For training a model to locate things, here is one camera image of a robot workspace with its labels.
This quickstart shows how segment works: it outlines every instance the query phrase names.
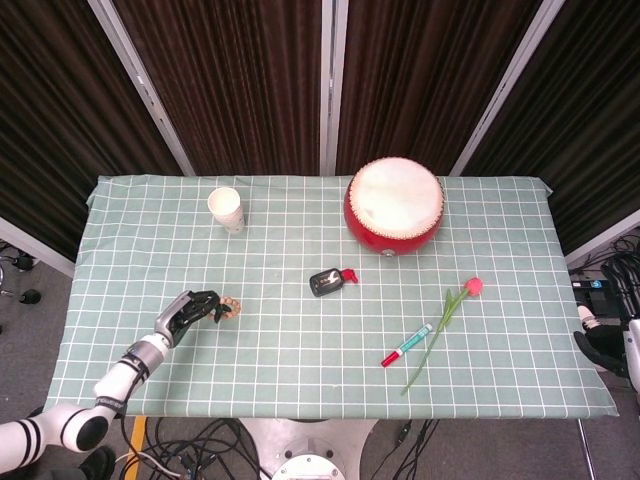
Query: yellow tape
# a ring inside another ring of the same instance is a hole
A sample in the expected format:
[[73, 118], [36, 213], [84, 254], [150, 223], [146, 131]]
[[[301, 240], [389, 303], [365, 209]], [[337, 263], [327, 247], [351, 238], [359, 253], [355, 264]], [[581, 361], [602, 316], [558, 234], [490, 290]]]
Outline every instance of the yellow tape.
[[[133, 422], [133, 432], [131, 432], [131, 445], [137, 450], [142, 450], [142, 444], [144, 443], [144, 428], [147, 422], [147, 417], [138, 416]], [[129, 450], [129, 456], [127, 461], [133, 457], [133, 452]], [[136, 462], [125, 475], [125, 480], [136, 480], [138, 477], [138, 463]]]

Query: robotic hand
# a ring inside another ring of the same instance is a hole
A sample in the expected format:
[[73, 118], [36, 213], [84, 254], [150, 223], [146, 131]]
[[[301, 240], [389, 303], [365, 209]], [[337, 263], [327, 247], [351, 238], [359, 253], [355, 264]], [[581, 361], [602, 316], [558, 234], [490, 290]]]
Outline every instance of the robotic hand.
[[37, 460], [47, 445], [59, 445], [75, 452], [95, 448], [104, 438], [109, 424], [124, 415], [129, 398], [164, 361], [196, 321], [212, 314], [233, 316], [235, 300], [221, 298], [213, 291], [181, 293], [158, 316], [154, 333], [129, 347], [123, 357], [96, 384], [93, 408], [56, 405], [35, 417], [0, 425], [0, 473]]

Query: green checkered tablecloth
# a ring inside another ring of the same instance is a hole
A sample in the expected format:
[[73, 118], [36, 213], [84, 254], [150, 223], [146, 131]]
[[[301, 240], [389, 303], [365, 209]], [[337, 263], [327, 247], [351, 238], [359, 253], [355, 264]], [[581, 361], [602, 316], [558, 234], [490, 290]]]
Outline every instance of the green checkered tablecloth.
[[[93, 404], [94, 384], [184, 290], [243, 306], [200, 321], [129, 403], [129, 413], [212, 417], [423, 418], [615, 415], [591, 364], [564, 257], [535, 178], [442, 178], [445, 216], [416, 254], [386, 258], [353, 239], [342, 214], [350, 177], [101, 177], [91, 195], [47, 406]], [[230, 236], [207, 209], [235, 187], [247, 228]], [[353, 268], [360, 284], [316, 298], [309, 277]], [[469, 298], [431, 353], [380, 361], [447, 288]]]

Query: drum head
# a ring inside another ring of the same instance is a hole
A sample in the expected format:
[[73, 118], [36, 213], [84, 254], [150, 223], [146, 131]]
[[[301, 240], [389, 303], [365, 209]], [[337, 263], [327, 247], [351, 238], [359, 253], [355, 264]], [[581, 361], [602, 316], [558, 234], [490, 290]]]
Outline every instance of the drum head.
[[349, 202], [358, 221], [388, 238], [408, 239], [428, 232], [442, 216], [438, 179], [406, 158], [382, 158], [365, 165], [351, 182]]

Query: paper cup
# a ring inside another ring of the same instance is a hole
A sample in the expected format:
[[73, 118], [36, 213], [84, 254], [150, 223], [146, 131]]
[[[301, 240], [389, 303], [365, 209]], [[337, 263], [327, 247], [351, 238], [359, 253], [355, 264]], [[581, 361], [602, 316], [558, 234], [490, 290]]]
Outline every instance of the paper cup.
[[207, 200], [209, 210], [216, 221], [229, 233], [241, 232], [244, 228], [244, 212], [240, 195], [230, 187], [216, 188]]

